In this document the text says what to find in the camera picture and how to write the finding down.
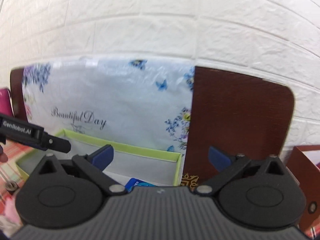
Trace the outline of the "person's left hand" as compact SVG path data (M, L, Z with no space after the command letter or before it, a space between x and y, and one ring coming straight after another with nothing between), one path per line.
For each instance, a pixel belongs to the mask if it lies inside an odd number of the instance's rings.
M0 162L6 163L8 161L8 156L4 153L3 147L0 145Z

